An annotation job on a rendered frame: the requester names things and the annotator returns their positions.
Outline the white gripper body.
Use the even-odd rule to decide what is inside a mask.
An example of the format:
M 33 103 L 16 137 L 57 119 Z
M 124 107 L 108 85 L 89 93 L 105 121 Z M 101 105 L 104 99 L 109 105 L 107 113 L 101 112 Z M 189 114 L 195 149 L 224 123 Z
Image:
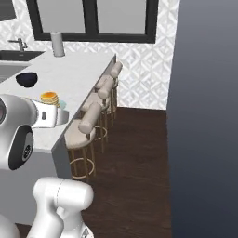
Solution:
M 69 120 L 69 112 L 61 108 L 58 108 L 56 125 L 57 126 L 64 125 L 68 122 L 68 120 Z

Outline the golden pancake stack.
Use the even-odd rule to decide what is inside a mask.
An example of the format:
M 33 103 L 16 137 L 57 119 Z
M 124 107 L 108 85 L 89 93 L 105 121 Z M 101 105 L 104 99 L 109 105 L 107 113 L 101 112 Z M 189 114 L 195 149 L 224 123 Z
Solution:
M 47 91 L 41 94 L 41 101 L 45 104 L 55 105 L 59 107 L 59 97 L 53 91 Z

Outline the grey dining counter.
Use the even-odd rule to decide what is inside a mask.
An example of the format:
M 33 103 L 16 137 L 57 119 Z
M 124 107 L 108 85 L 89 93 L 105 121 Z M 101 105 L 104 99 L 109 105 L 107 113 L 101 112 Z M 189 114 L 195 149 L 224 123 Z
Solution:
M 0 84 L 0 94 L 6 93 L 30 99 L 40 99 L 54 91 L 66 103 L 72 120 L 104 72 L 115 62 L 109 53 L 67 52 L 56 58 L 50 51 L 28 62 L 27 70 L 38 75 L 32 88 L 17 84 L 14 77 Z M 15 170 L 0 170 L 0 214 L 14 223 L 31 225 L 36 213 L 33 185 L 41 177 L 72 177 L 64 133 L 67 125 L 36 128 L 33 154 L 26 164 Z

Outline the dark grey fridge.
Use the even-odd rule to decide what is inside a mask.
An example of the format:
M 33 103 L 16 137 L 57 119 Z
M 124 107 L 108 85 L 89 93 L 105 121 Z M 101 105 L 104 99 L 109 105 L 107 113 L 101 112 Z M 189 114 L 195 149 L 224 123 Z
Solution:
M 238 238 L 238 0 L 181 0 L 167 103 L 173 238 Z

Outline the beige bar stool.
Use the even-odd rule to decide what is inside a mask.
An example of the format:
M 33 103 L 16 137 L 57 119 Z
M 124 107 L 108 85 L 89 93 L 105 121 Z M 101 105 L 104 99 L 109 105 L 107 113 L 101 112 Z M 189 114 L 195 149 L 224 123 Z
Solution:
M 118 87 L 118 76 L 120 72 L 122 71 L 123 64 L 120 61 L 117 61 L 113 66 L 109 74 L 103 74 L 101 78 L 99 79 L 98 84 L 96 85 L 96 90 L 97 92 L 101 88 L 102 84 L 104 83 L 104 75 L 109 75 L 113 78 L 114 80 L 114 85 L 112 88 L 112 94 L 111 94 L 111 106 L 107 110 L 107 119 L 108 115 L 111 116 L 111 124 L 113 124 L 113 120 L 115 119 L 116 115 L 116 109 L 117 109 L 117 87 Z
M 104 75 L 104 83 L 97 93 L 91 93 L 84 105 L 81 107 L 82 112 L 86 112 L 89 106 L 93 102 L 97 102 L 101 107 L 102 111 L 99 117 L 99 122 L 97 128 L 100 129 L 100 136 L 96 138 L 101 142 L 101 151 L 104 152 L 105 146 L 104 142 L 108 141 L 108 119 L 107 119 L 107 110 L 111 106 L 111 94 L 112 88 L 114 85 L 114 80 L 109 75 Z
M 66 148 L 71 156 L 70 165 L 73 165 L 73 178 L 89 180 L 91 174 L 96 175 L 96 160 L 94 140 L 96 137 L 96 122 L 101 114 L 101 106 L 93 102 L 82 119 L 74 119 L 67 129 L 64 138 Z M 85 174 L 79 176 L 77 163 L 83 161 Z

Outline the black bowl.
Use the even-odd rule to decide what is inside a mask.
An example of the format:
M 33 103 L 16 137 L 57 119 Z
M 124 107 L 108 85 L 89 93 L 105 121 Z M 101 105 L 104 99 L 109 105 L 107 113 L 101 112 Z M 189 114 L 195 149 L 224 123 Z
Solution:
M 16 76 L 16 81 L 19 85 L 24 87 L 33 87 L 38 81 L 36 73 L 20 73 Z

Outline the white paper towel roll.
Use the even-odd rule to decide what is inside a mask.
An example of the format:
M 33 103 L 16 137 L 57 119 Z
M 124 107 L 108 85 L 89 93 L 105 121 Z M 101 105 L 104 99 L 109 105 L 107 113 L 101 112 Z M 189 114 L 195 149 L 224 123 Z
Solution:
M 61 33 L 54 32 L 51 33 L 50 36 L 54 56 L 57 58 L 64 57 L 65 53 Z

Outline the dark sink basin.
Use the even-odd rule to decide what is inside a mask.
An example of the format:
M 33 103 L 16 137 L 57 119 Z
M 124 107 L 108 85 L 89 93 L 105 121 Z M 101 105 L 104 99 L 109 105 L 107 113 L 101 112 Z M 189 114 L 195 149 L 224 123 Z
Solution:
M 0 83 L 31 65 L 43 51 L 0 50 Z

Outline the grey sink tap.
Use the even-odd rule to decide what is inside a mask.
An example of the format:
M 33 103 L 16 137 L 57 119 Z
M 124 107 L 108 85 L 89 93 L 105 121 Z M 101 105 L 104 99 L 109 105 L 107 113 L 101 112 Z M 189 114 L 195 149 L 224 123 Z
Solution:
M 20 47 L 20 52 L 23 52 L 25 48 L 27 48 L 27 44 L 22 41 L 21 38 L 18 38 L 17 40 L 9 40 L 9 43 L 17 43 Z

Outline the black framed window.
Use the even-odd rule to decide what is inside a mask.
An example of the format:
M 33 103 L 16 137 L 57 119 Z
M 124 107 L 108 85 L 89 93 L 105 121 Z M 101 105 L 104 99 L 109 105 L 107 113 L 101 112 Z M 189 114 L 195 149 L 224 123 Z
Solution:
M 155 42 L 159 0 L 26 0 L 36 40 Z

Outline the dark wall cabinet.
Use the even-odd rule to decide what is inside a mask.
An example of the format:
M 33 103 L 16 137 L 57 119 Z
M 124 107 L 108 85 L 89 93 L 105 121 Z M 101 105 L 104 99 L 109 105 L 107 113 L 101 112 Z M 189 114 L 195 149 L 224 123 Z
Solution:
M 16 13 L 12 0 L 0 0 L 0 21 L 13 20 Z

